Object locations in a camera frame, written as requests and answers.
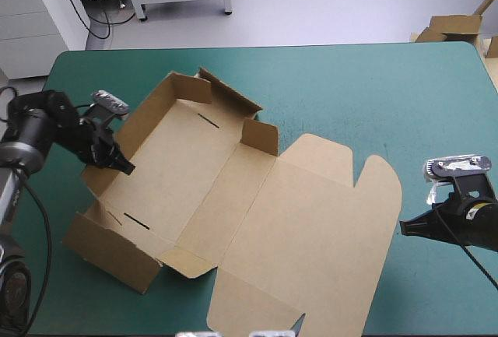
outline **cardboard box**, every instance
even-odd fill
[[[302,135],[278,156],[261,108],[201,69],[170,73],[117,134],[127,177],[88,167],[96,196],[64,243],[144,293],[168,265],[218,267],[208,323],[227,337],[287,329],[360,336],[401,208],[396,173]]]
[[[436,41],[466,41],[479,46],[479,29],[482,16],[433,16],[430,25],[417,38],[416,43]]]
[[[482,40],[482,47],[486,52],[486,58],[483,59],[484,66],[498,91],[498,37]]]

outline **cable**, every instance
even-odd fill
[[[6,91],[6,90],[11,90],[13,91],[14,93],[14,97],[17,97],[19,95],[19,91],[14,88],[13,86],[3,86],[2,88],[0,88],[0,96]],[[4,118],[0,118],[0,121],[4,122],[4,123],[9,123],[9,119],[4,119]]]
[[[135,16],[135,13],[131,14],[129,18],[123,20],[123,21],[120,21],[120,22],[114,22],[114,23],[109,23],[111,26],[119,26],[120,24],[125,24],[125,23],[128,23],[130,20],[133,19],[133,17]],[[101,20],[98,20],[96,18],[93,18],[92,16],[88,16],[91,20],[97,22],[97,23],[101,23],[101,24],[107,24],[105,22],[102,22]]]
[[[38,314],[38,310],[40,309],[41,302],[43,301],[44,296],[45,296],[45,291],[47,290],[48,277],[50,275],[50,267],[51,267],[51,263],[52,263],[52,235],[51,235],[51,229],[50,229],[50,222],[48,220],[48,213],[47,213],[47,210],[45,209],[44,204],[38,198],[37,193],[30,187],[28,182],[25,180],[24,176],[16,168],[12,168],[12,172],[17,175],[17,177],[19,178],[19,181],[21,182],[23,187],[30,193],[31,198],[37,204],[38,209],[40,210],[41,215],[44,218],[45,234],[47,235],[47,264],[45,265],[44,281],[41,284],[40,294],[38,295],[38,300],[34,305],[33,313],[31,314],[31,318],[30,318],[28,324],[26,325],[26,327],[24,328],[24,330],[19,335],[19,337],[26,337],[28,331],[33,326],[34,319],[36,318],[36,316]]]
[[[92,34],[94,37],[100,40],[106,40],[110,36],[110,24],[107,24],[107,35],[106,36],[99,36],[96,33],[94,33],[83,21],[82,17],[80,16],[78,9],[76,8],[75,3],[72,0],[69,0],[71,2],[72,8],[75,10],[76,15],[79,18],[79,21],[82,23],[82,25],[88,30],[90,34]]]
[[[488,280],[493,284],[493,286],[498,290],[498,283],[496,280],[489,274],[489,272],[486,271],[486,269],[479,263],[479,261],[475,258],[474,255],[463,245],[460,240],[458,239],[457,235],[453,233],[451,228],[446,224],[446,222],[443,220],[443,217],[439,214],[439,211],[437,208],[434,209],[437,218],[443,224],[444,228],[448,231],[450,236],[453,238],[453,240],[458,244],[458,246],[461,247],[461,249],[466,253],[466,255],[474,262],[474,264],[477,266],[478,269],[481,270],[481,272],[484,274],[485,277],[488,278]]]

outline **white cabinet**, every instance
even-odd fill
[[[84,50],[87,37],[69,0],[0,0],[0,69],[9,79],[48,75],[60,53]]]

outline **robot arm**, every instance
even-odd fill
[[[0,140],[0,331],[19,334],[29,326],[30,271],[11,236],[21,177],[42,169],[53,143],[82,162],[130,174],[135,166],[114,141],[110,122],[123,119],[128,105],[105,91],[80,115],[67,96],[53,90],[15,96],[8,105],[8,128]]]

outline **table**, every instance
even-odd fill
[[[45,89],[66,91],[74,104],[106,89],[135,108],[170,70],[194,74],[200,65],[265,108],[259,118],[279,126],[281,151],[303,132],[332,139],[352,148],[356,177],[367,156],[382,155],[402,182],[403,219],[428,209],[424,160],[461,153],[498,160],[498,96],[466,43],[74,51],[59,57]],[[92,201],[81,169],[55,146],[31,179],[47,205],[55,242],[50,286],[32,332],[146,335],[205,328],[214,271],[186,280],[164,269],[141,296],[60,244],[74,211]],[[497,185],[498,167],[489,175]],[[44,232],[27,195],[14,234],[29,255],[37,292]],[[498,276],[496,253],[472,250]],[[365,333],[497,332],[496,292],[461,249],[403,237],[397,228]]]

